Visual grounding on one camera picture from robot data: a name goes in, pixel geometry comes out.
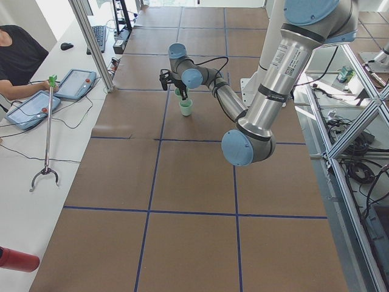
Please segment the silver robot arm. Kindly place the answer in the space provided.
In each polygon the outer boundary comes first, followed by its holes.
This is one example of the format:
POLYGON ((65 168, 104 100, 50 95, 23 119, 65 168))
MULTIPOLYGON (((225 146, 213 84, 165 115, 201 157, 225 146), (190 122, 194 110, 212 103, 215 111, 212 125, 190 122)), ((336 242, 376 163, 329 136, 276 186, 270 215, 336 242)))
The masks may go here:
POLYGON ((357 33, 358 1, 275 1, 262 56, 265 70, 253 75, 257 85, 250 106, 236 95, 221 73, 194 63, 181 43, 168 49, 168 81, 187 98, 186 90, 206 86, 225 114, 235 123, 222 138, 226 160, 246 166, 269 158, 276 147, 271 131, 283 103, 306 67, 312 52, 321 46, 350 43, 357 33))

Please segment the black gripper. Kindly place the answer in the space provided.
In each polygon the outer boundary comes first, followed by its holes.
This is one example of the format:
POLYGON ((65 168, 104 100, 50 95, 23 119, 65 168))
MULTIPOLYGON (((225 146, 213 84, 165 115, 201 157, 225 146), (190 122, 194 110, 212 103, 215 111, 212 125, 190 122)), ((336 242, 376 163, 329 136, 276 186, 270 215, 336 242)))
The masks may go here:
POLYGON ((179 95, 181 97, 181 100, 187 100, 188 99, 187 87, 183 83, 183 81, 181 79, 176 78, 173 74, 171 74, 171 82, 175 85, 175 87, 179 88, 179 95))

